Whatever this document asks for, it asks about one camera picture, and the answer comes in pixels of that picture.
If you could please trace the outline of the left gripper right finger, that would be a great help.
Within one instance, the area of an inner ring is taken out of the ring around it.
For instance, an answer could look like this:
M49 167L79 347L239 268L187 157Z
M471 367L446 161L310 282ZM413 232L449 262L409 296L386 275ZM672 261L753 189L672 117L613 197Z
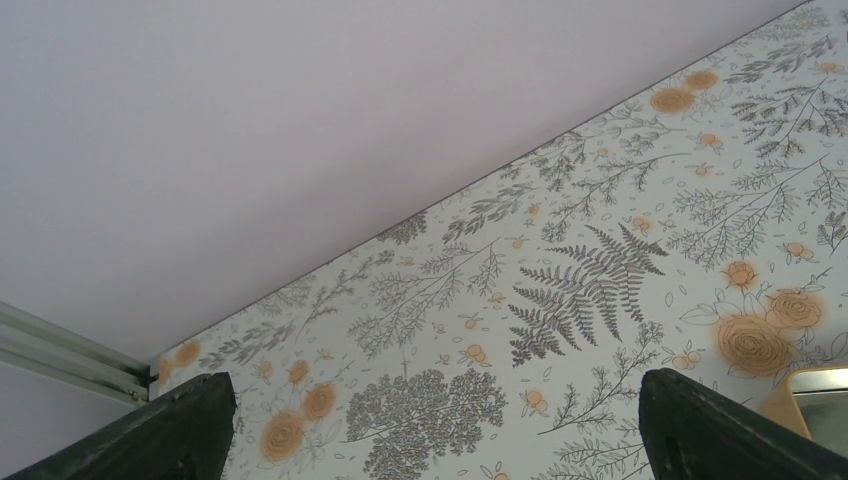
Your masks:
M656 479L845 479L847 458L672 369L641 380L638 425Z

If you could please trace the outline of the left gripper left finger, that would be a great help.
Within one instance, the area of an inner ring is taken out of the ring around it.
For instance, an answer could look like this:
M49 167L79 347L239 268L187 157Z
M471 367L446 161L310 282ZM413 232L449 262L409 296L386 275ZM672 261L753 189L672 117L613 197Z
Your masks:
M237 402L229 374L201 374L11 479L219 479Z

